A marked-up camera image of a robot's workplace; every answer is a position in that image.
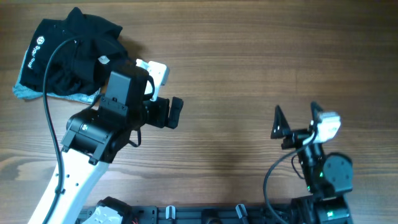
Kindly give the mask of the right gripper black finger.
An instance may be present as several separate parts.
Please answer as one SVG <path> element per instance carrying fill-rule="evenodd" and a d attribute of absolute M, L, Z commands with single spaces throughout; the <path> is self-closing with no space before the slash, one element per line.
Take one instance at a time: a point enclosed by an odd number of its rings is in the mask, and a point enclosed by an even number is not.
<path fill-rule="evenodd" d="M 274 124 L 271 131 L 271 139 L 280 139 L 291 135 L 290 126 L 279 105 L 275 107 Z"/>
<path fill-rule="evenodd" d="M 312 112 L 312 120 L 314 123 L 321 123 L 322 119 L 320 115 L 323 112 L 323 108 L 316 102 L 313 101 L 310 104 L 311 112 Z"/>

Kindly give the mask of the black t-shirt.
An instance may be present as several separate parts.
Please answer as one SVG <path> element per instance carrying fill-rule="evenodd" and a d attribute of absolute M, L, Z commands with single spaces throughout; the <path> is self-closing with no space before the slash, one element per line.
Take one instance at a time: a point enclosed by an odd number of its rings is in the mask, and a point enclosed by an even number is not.
<path fill-rule="evenodd" d="M 64 20 L 75 38 L 68 60 L 68 87 L 73 93 L 92 94 L 104 85 L 112 69 L 129 60 L 127 49 L 118 40 L 122 26 L 100 16 L 84 14 L 74 7 Z"/>

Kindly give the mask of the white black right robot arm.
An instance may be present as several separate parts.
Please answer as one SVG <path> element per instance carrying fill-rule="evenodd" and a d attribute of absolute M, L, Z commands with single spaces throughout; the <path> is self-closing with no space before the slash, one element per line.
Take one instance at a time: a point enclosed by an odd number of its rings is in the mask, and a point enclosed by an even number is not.
<path fill-rule="evenodd" d="M 271 165 L 263 181 L 264 201 L 280 223 L 352 223 L 345 194 L 353 190 L 353 161 L 339 152 L 325 154 L 323 144 L 331 141 L 341 127 L 336 111 L 325 111 L 317 102 L 310 104 L 312 119 L 307 128 L 291 129 L 280 106 L 275 107 L 272 139 L 281 139 L 288 153 Z M 286 217 L 272 206 L 267 182 L 272 171 L 286 158 L 297 158 L 308 196 L 293 198 Z"/>

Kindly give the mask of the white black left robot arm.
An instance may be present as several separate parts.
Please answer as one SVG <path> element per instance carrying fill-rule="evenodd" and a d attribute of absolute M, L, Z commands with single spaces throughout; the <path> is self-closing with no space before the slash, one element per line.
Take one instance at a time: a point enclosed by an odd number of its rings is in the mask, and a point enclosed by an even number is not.
<path fill-rule="evenodd" d="M 58 150 L 58 164 L 30 223 L 74 223 L 94 186 L 126 145 L 138 147 L 131 133 L 145 124 L 174 129 L 183 100 L 158 96 L 169 71 L 118 70 L 111 73 L 99 105 L 74 114 Z"/>

